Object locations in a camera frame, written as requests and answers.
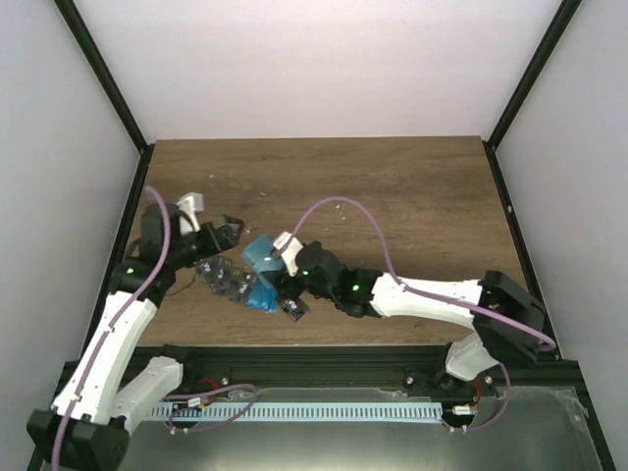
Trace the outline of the black VIP credit card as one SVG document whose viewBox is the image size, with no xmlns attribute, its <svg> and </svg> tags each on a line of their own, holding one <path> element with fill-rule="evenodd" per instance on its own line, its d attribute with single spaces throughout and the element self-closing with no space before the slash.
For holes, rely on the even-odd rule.
<svg viewBox="0 0 628 471">
<path fill-rule="evenodd" d="M 310 312 L 309 306 L 300 298 L 285 298 L 280 306 L 293 322 L 298 322 Z"/>
</svg>

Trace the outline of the blue card holder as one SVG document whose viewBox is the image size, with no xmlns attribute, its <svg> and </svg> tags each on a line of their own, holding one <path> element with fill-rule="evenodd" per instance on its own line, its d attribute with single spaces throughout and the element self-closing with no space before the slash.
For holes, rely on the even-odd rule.
<svg viewBox="0 0 628 471">
<path fill-rule="evenodd" d="M 242 259 L 253 274 L 268 289 L 275 288 L 275 281 L 285 270 L 283 259 L 275 254 L 273 240 L 262 235 L 252 241 L 242 252 Z"/>
</svg>

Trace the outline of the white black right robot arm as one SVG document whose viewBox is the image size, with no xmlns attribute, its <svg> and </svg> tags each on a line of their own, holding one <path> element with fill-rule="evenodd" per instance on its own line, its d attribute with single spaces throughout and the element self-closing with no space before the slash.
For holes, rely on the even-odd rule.
<svg viewBox="0 0 628 471">
<path fill-rule="evenodd" d="M 298 320 L 308 310 L 307 292 L 353 318 L 414 317 L 469 330 L 442 354 L 431 384 L 457 395 L 496 366 L 530 368 L 546 345 L 541 302 L 499 271 L 481 280 L 438 282 L 392 272 L 352 269 L 318 241 L 302 244 L 289 234 L 273 241 L 271 260 L 282 268 L 267 277 L 284 311 Z"/>
</svg>

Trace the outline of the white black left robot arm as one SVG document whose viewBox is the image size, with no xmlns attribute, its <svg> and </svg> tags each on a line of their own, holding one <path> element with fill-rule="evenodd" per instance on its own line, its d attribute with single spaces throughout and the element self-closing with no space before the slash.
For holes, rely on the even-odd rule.
<svg viewBox="0 0 628 471">
<path fill-rule="evenodd" d="M 35 410 L 26 429 L 52 469 L 116 470 L 138 425 L 167 393 L 193 394 L 199 370 L 157 356 L 121 384 L 137 343 L 177 272 L 236 247 L 241 219 L 220 215 L 199 223 L 201 197 L 153 203 L 140 218 L 140 236 L 114 269 L 104 310 L 72 377 L 47 410 Z"/>
</svg>

